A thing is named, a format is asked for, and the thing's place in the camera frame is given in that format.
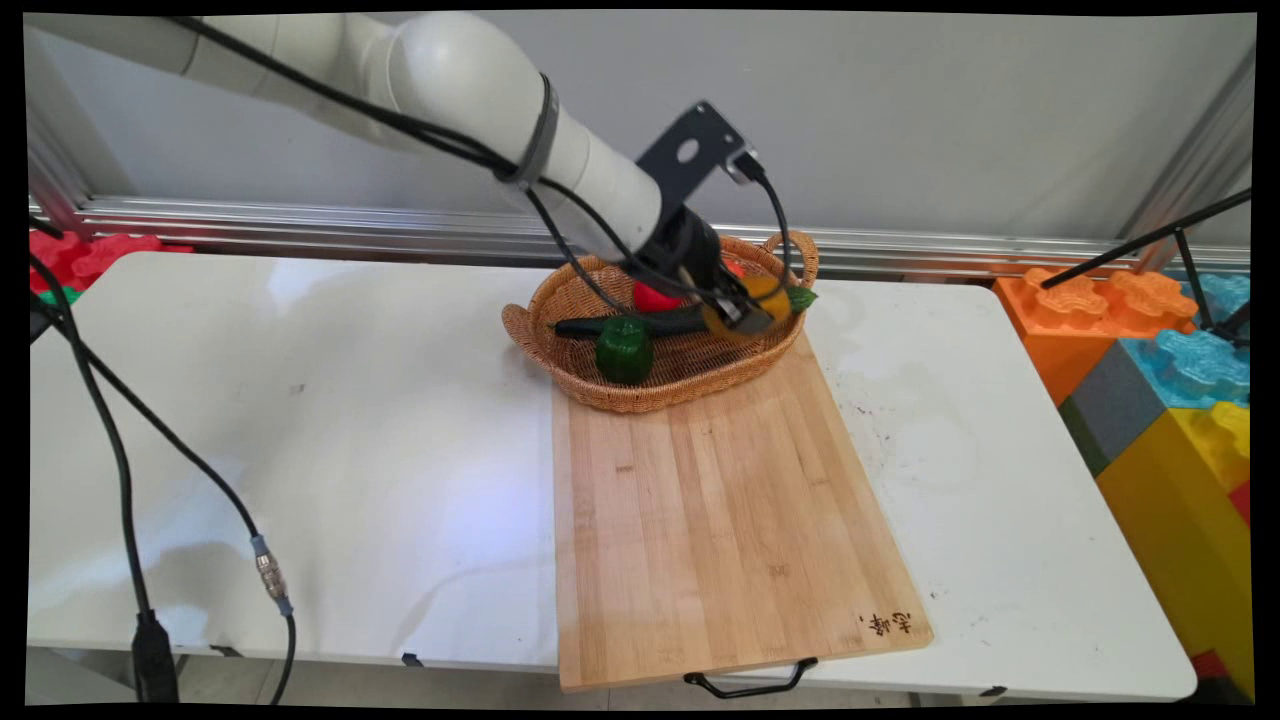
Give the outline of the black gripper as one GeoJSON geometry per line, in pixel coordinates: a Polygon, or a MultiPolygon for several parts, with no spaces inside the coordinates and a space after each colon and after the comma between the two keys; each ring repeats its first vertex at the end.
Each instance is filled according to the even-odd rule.
{"type": "Polygon", "coordinates": [[[628,260],[622,270],[636,282],[672,299],[695,299],[700,320],[719,334],[764,334],[776,325],[768,302],[788,302],[777,274],[765,274],[728,259],[741,286],[730,288],[721,237],[690,208],[681,206],[628,260]]]}

